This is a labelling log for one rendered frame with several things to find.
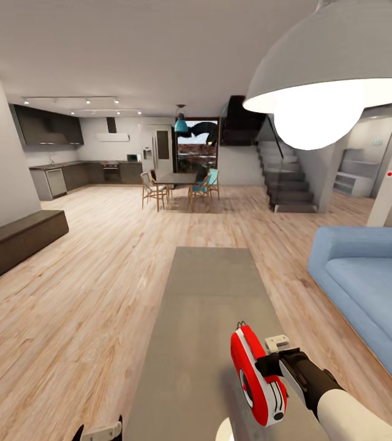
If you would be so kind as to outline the radio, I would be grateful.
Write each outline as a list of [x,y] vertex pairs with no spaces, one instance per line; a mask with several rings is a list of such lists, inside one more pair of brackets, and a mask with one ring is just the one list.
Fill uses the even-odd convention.
[[231,336],[230,350],[246,401],[260,424],[281,422],[288,394],[278,375],[263,377],[255,367],[257,358],[266,356],[259,339],[249,325],[241,324]]

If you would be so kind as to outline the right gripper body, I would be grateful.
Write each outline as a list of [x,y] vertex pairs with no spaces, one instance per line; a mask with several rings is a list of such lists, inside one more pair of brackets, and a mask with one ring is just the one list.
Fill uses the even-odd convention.
[[262,356],[257,358],[258,366],[260,367],[260,372],[263,377],[269,377],[271,375],[278,375],[283,377],[276,369],[276,364],[274,360],[276,360],[277,352],[272,353],[271,355]]

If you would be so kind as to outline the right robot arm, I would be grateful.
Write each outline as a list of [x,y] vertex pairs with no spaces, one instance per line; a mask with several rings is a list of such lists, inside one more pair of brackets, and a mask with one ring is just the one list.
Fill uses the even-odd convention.
[[330,441],[392,441],[392,426],[375,416],[338,384],[333,374],[317,367],[286,335],[265,339],[267,356],[255,367],[263,377],[285,377],[308,410],[312,410]]

